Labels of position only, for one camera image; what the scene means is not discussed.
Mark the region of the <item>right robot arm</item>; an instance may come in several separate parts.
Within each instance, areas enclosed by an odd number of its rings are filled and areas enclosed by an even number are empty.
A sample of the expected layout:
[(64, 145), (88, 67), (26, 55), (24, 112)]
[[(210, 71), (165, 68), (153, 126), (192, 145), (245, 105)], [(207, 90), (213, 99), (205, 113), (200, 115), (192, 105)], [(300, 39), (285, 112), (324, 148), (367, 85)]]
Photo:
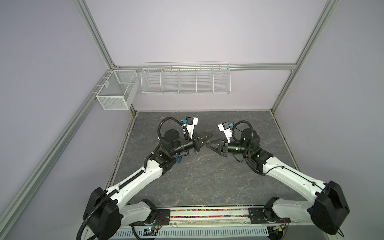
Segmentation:
[(300, 194), (304, 201), (271, 198), (264, 206), (266, 221), (295, 219), (313, 223), (329, 235), (343, 235), (341, 226), (350, 213), (347, 200), (339, 184), (309, 177), (280, 161), (261, 148), (261, 138), (247, 121), (227, 122), (218, 128), (226, 136), (207, 142), (206, 146), (222, 157), (241, 155), (243, 162), (256, 174), (270, 176)]

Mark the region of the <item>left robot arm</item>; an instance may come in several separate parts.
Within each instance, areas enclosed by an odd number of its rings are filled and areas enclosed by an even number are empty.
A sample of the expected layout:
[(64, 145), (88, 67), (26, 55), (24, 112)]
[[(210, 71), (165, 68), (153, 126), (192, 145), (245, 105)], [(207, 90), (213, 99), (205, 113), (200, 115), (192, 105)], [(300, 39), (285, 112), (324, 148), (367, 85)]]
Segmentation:
[(76, 239), (82, 238), (86, 227), (93, 232), (92, 240), (108, 240), (122, 226), (154, 222), (158, 208), (151, 201), (144, 199), (136, 204), (129, 204), (129, 201), (168, 172), (190, 150), (199, 152), (207, 144), (213, 134), (195, 132), (197, 124), (196, 117), (181, 121), (174, 117), (164, 118), (157, 128), (158, 145), (145, 158), (144, 165), (123, 181), (91, 193)]

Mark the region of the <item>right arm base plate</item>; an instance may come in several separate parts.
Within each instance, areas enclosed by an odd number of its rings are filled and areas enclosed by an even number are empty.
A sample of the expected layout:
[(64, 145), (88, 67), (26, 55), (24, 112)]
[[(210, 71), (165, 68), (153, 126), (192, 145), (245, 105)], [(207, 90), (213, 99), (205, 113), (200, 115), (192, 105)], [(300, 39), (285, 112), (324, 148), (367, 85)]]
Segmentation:
[(248, 217), (252, 224), (289, 224), (291, 219), (279, 218), (272, 210), (265, 209), (264, 207), (251, 207), (248, 208)]

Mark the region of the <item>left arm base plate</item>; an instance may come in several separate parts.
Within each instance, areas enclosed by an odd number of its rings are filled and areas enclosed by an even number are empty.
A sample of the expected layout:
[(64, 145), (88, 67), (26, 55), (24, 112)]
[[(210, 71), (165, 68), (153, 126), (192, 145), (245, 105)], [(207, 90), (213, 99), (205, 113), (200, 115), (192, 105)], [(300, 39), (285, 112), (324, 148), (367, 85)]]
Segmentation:
[(140, 226), (168, 226), (171, 220), (170, 209), (157, 209), (152, 211), (144, 222), (138, 222)]

